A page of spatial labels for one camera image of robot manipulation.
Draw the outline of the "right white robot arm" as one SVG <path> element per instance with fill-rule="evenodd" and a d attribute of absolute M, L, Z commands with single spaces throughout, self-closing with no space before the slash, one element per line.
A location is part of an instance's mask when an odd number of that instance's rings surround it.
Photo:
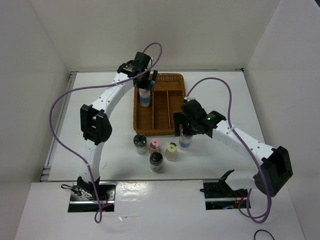
<path fill-rule="evenodd" d="M 275 197 L 293 176 L 290 155 L 286 148 L 267 145 L 243 132 L 217 111 L 207 113 L 195 100 L 184 100 L 181 112 L 173 115 L 175 135 L 207 135 L 236 151 L 257 170 L 247 170 L 239 175 L 228 170 L 219 180 L 219 191 L 231 196 L 236 190 L 258 189 Z"/>

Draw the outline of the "silver-lid bottle blue label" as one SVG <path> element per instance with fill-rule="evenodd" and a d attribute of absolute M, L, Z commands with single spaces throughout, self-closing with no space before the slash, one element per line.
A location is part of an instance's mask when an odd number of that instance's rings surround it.
<path fill-rule="evenodd" d="M 192 135 L 185 135 L 181 132 L 179 136 L 179 141 L 178 141 L 179 148 L 183 151 L 188 149 L 191 145 L 192 138 L 193 138 Z"/>
<path fill-rule="evenodd" d="M 139 101 L 142 107 L 147 108 L 151 103 L 151 92 L 149 90 L 139 89 Z"/>

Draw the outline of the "black grinder bottle light contents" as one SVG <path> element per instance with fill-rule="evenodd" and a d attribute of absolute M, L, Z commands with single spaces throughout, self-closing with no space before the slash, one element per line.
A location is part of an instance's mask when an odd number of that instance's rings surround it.
<path fill-rule="evenodd" d="M 147 137 L 144 134 L 136 134 L 133 138 L 133 144 L 138 154 L 143 155 L 147 152 Z"/>

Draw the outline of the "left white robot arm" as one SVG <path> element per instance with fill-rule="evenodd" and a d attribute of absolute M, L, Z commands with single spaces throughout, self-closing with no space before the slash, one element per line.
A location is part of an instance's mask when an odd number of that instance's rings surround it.
<path fill-rule="evenodd" d="M 112 134 L 109 121 L 113 109 L 131 88 L 142 88 L 152 91 L 156 77 L 149 80 L 151 71 L 148 68 L 152 58 L 137 52 L 135 58 L 119 66 L 111 86 L 90 105 L 80 108 L 80 129 L 84 138 L 84 159 L 87 165 L 82 168 L 77 178 L 79 191 L 88 200 L 94 200 L 100 193 L 100 160 L 105 142 Z"/>

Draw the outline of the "black-lid bottle brown contents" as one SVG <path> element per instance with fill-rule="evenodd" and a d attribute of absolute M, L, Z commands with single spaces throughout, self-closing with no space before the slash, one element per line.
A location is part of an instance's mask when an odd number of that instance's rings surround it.
<path fill-rule="evenodd" d="M 149 157 L 149 166 L 153 172 L 160 172 L 164 166 L 163 155 L 159 152 L 153 152 Z"/>

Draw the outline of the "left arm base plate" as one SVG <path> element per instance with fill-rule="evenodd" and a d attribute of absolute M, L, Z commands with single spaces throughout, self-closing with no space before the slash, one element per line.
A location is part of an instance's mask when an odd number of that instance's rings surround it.
<path fill-rule="evenodd" d="M 69 213 L 96 212 L 99 210 L 98 199 L 103 212 L 114 212 L 115 210 L 115 182 L 100 182 L 97 188 L 98 197 L 95 196 L 94 192 L 91 195 L 80 189 L 76 183 L 72 185 L 62 184 L 61 188 L 71 191 L 68 205 Z"/>

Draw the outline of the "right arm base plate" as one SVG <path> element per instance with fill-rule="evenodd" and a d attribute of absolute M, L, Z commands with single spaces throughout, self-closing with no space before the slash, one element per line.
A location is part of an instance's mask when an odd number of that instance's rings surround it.
<path fill-rule="evenodd" d="M 210 210 L 245 209 L 247 206 L 248 190 L 232 190 L 223 193 L 217 181 L 204 181 L 199 190 L 204 195 L 205 208 Z"/>

